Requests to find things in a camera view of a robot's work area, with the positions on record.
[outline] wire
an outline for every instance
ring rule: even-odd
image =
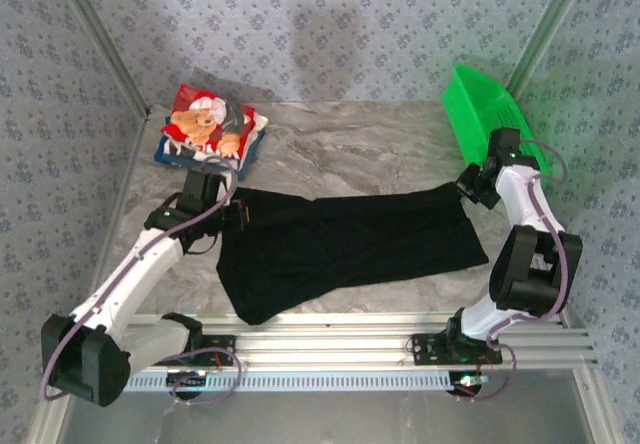
[[[407,342],[404,343],[404,350],[409,354],[413,354],[413,344],[411,345],[411,347],[409,347],[409,342],[411,342],[411,339],[413,338],[410,337],[409,339],[407,339]]]
[[[238,372],[236,373],[236,378],[233,380],[233,384],[229,389],[227,389],[227,391],[224,394],[213,397],[211,399],[205,399],[202,401],[187,401],[184,399],[180,399],[177,394],[177,390],[180,387],[182,387],[182,384],[190,378],[190,376],[185,376],[181,379],[178,379],[176,382],[174,382],[173,387],[171,388],[171,396],[173,397],[173,400],[177,404],[184,404],[186,406],[201,406],[205,404],[213,404],[214,402],[219,402],[229,397],[231,394],[235,392],[237,387],[240,385],[240,382],[242,381],[242,364],[240,363],[240,359],[238,359],[238,356],[236,356],[233,352],[225,349],[224,347],[216,347],[216,346],[204,347],[202,349],[196,349],[195,351],[183,352],[181,354],[175,354],[173,356],[169,356],[160,362],[175,361],[178,359],[184,359],[187,357],[193,357],[193,356],[210,353],[210,352],[215,353],[218,364],[220,364],[220,358],[218,357],[218,353],[225,354],[233,360],[233,363],[238,369]]]
[[[469,399],[475,399],[476,395],[473,393],[473,391],[470,391],[469,389],[463,387],[463,386],[459,386],[459,385],[455,385],[453,386],[453,388],[457,391],[463,392],[464,394],[466,394],[467,396],[469,396]]]
[[[216,242],[218,242],[218,234],[216,234],[216,237],[213,238],[213,242],[206,249],[204,249],[202,251],[187,251],[187,252],[185,252],[185,254],[187,254],[189,256],[201,256],[201,255],[206,254],[207,252],[209,252],[211,249],[213,249],[213,246],[216,245]]]
[[[551,224],[551,221],[549,220],[549,218],[545,215],[544,210],[542,209],[542,205],[540,204],[540,201],[538,201],[538,198],[536,196],[535,187],[534,187],[535,181],[539,181],[542,179],[547,179],[556,184],[564,184],[567,181],[567,177],[569,175],[569,169],[567,168],[567,164],[562,158],[562,155],[553,146],[547,144],[546,142],[542,142],[537,139],[522,139],[520,142],[537,144],[538,146],[544,149],[547,149],[554,155],[554,157],[560,162],[560,165],[562,166],[562,177],[560,178],[552,176],[550,174],[539,173],[532,176],[529,179],[529,182],[527,182],[527,194],[529,195],[529,199],[531,199],[531,202],[536,211],[536,214],[538,215],[538,217],[540,218],[544,226],[549,231],[549,234],[551,234],[553,243],[555,244],[556,249],[558,251],[558,258],[559,258],[559,264],[560,264],[560,290],[558,292],[558,297],[556,301],[553,303],[553,306],[551,306],[551,309],[546,314],[540,317],[532,317],[522,313],[514,314],[513,316],[500,321],[491,329],[489,329],[489,332],[487,333],[487,345],[489,346],[489,348],[496,351],[500,349],[507,349],[509,351],[509,354],[511,354],[511,362],[512,362],[511,372],[509,372],[509,375],[507,376],[507,380],[504,382],[502,387],[500,387],[493,394],[490,394],[488,396],[481,396],[481,397],[477,397],[475,395],[469,396],[469,397],[459,396],[458,399],[461,401],[467,401],[467,402],[488,401],[506,392],[506,390],[513,383],[516,372],[518,370],[516,353],[513,350],[513,348],[508,344],[497,343],[497,341],[493,341],[492,340],[493,336],[497,336],[499,331],[511,325],[513,322],[527,321],[532,323],[536,323],[536,322],[539,323],[539,322],[548,321],[553,316],[558,314],[558,311],[560,311],[560,308],[562,307],[567,297],[567,292],[569,290],[569,262],[567,260],[567,253],[565,252],[565,248],[564,248],[564,245],[562,244],[562,240],[560,239],[560,235]]]
[[[40,382],[40,399],[42,399],[44,401],[55,401],[56,399],[60,399],[61,397],[64,397],[64,396],[66,396],[68,394],[66,392],[59,392],[59,393],[54,394],[52,396],[47,394],[47,386],[49,385],[49,380],[51,379],[51,375],[53,374],[53,370],[55,368],[56,363],[60,359],[60,355],[62,354],[62,351],[69,344],[71,339],[73,339],[73,337],[78,333],[78,331],[80,331],[80,329],[82,329],[82,326],[84,326],[84,324],[93,315],[96,314],[95,310],[99,310],[100,309],[102,304],[105,303],[105,301],[109,298],[109,296],[113,293],[113,291],[118,287],[118,285],[122,282],[122,280],[131,271],[133,266],[135,266],[135,264],[139,260],[142,260],[144,258],[144,256],[153,248],[153,246],[155,246],[162,239],[164,239],[165,237],[169,237],[169,236],[175,234],[176,232],[179,232],[179,231],[182,231],[184,229],[187,229],[188,227],[191,227],[191,226],[203,221],[204,219],[207,219],[214,212],[216,212],[218,209],[220,209],[229,198],[231,198],[231,196],[235,192],[235,189],[236,189],[236,187],[238,185],[238,175],[236,173],[236,170],[233,168],[233,166],[232,166],[230,161],[228,161],[227,159],[224,159],[222,157],[219,157],[219,156],[209,156],[209,157],[207,157],[206,159],[204,159],[202,161],[202,165],[204,166],[205,162],[208,162],[208,161],[214,160],[214,159],[217,160],[218,162],[224,164],[229,169],[229,171],[231,171],[231,183],[230,183],[229,189],[227,189],[227,192],[225,193],[224,197],[222,199],[220,199],[218,202],[216,202],[210,209],[207,209],[205,212],[203,212],[202,214],[199,214],[196,217],[194,217],[193,219],[190,219],[190,220],[188,220],[186,222],[178,224],[177,226],[174,226],[171,229],[169,229],[167,231],[164,231],[162,234],[158,234],[151,241],[149,241],[146,245],[144,245],[142,247],[142,249],[140,249],[140,252],[136,256],[132,257],[129,260],[129,262],[127,262],[126,265],[123,266],[123,268],[120,270],[120,272],[118,272],[118,274],[115,276],[115,278],[113,279],[111,284],[109,284],[109,286],[105,289],[105,291],[102,293],[102,295],[100,295],[100,297],[98,297],[98,299],[96,300],[96,302],[92,306],[92,309],[90,311],[88,311],[87,313],[85,313],[83,316],[81,316],[76,321],[76,323],[71,327],[69,332],[67,332],[64,335],[64,337],[60,340],[60,342],[58,343],[58,345],[54,349],[53,353],[51,354],[51,357],[49,358],[49,362],[47,362],[47,365],[44,368],[42,381]]]
[[[483,358],[489,364],[489,376],[488,376],[488,378],[491,379],[493,377],[493,372],[495,371],[495,369],[493,368],[493,362],[491,362],[491,359],[489,359],[486,356],[486,354],[482,354],[481,356],[478,357],[479,360],[481,360]],[[482,371],[482,364],[478,364],[478,368],[476,369],[476,376],[479,376],[481,374],[481,371]]]
[[[162,206],[168,206],[169,204],[171,204],[173,201],[175,201],[178,197],[180,197],[182,193],[181,192],[174,192],[173,194],[171,194],[169,197],[167,197],[163,202],[162,202]]]

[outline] wall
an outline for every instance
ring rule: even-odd
[[[91,283],[139,117],[66,0],[0,0],[0,442],[20,442],[40,327]]]
[[[548,0],[92,0],[149,103],[438,99],[452,63],[506,81]]]
[[[590,329],[628,442],[640,443],[640,0],[576,0],[519,100],[558,146],[554,210],[582,236],[570,298]]]

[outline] marble floor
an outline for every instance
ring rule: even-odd
[[[392,194],[430,189],[464,169],[453,131],[439,102],[266,103],[267,135],[244,187],[306,198]],[[122,221],[105,271],[135,242],[149,212],[182,188],[185,171],[153,161],[168,111],[155,107],[134,165]],[[504,208],[465,202],[491,262],[448,274],[339,289],[288,312],[454,311],[484,291],[509,226]],[[209,242],[202,242],[202,248]],[[140,313],[233,313],[215,266],[220,243],[174,266],[143,302]]]

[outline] metal bracket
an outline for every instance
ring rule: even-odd
[[[502,364],[502,354],[488,347],[475,349],[460,344],[451,345],[445,333],[414,334],[411,336],[411,354],[416,366],[443,366],[451,364]]]
[[[229,352],[236,352],[236,336],[203,334],[198,349],[222,347]],[[201,367],[233,367],[233,359],[221,352],[202,353],[197,356],[176,361],[165,361],[163,366],[201,366]]]

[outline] green plastic scoop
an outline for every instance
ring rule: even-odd
[[[453,79],[442,94],[442,102],[466,165],[484,164],[489,134],[495,129],[519,129],[523,139],[533,138],[511,94],[499,82],[468,66],[453,69]],[[547,161],[537,145],[525,143],[520,148],[538,160],[541,172],[549,173]]]

